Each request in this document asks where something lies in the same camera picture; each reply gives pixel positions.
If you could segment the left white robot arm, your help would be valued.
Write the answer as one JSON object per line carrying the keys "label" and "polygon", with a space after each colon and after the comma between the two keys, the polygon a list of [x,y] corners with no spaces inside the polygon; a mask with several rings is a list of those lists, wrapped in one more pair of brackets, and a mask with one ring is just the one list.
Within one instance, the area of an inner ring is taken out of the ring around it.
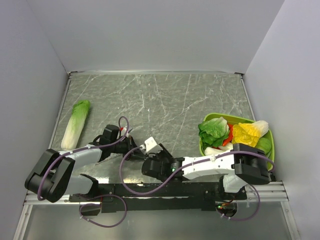
{"label": "left white robot arm", "polygon": [[129,134],[122,134],[123,127],[108,124],[103,133],[82,148],[70,151],[47,149],[25,180],[24,187],[37,194],[40,199],[55,203],[65,194],[81,194],[87,201],[99,195],[99,182],[95,178],[74,170],[99,163],[111,154],[125,155],[137,145]]}

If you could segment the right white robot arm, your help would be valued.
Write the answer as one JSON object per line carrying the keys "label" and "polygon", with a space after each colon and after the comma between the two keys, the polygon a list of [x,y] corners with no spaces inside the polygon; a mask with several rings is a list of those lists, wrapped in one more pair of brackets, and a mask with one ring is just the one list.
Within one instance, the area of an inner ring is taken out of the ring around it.
{"label": "right white robot arm", "polygon": [[267,185],[271,181],[263,150],[242,143],[223,153],[201,157],[173,157],[166,149],[147,157],[143,175],[168,183],[190,181],[203,176],[222,175],[218,193],[230,199],[246,185]]}

